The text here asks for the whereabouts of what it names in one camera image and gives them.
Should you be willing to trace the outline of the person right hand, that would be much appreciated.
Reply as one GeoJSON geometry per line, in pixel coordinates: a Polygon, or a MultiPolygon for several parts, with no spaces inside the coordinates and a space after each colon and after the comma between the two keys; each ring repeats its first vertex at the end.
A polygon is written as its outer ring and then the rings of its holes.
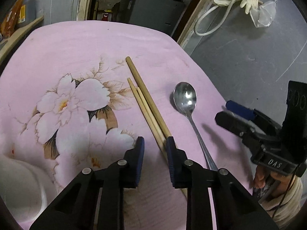
{"type": "Polygon", "coordinates": [[[271,192],[273,197],[279,197],[280,195],[284,194],[288,185],[292,184],[291,176],[284,176],[280,173],[269,171],[265,167],[258,165],[253,180],[254,188],[264,188],[267,177],[271,177],[280,182],[279,186],[277,186],[277,188],[271,192]]]}

